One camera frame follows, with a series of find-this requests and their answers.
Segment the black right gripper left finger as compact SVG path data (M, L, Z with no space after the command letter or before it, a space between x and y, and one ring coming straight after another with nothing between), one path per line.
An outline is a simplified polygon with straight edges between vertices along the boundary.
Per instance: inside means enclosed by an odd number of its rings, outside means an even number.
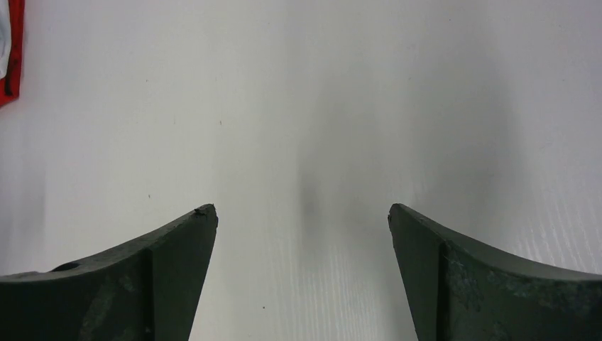
M1 277L2 340L187 340L218 227L206 204L48 272Z

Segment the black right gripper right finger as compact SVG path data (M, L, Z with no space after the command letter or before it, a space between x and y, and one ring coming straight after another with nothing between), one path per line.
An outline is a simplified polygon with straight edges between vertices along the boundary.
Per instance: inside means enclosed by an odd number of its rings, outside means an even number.
M401 204L388 224L419 340L600 340L601 276L531 261Z

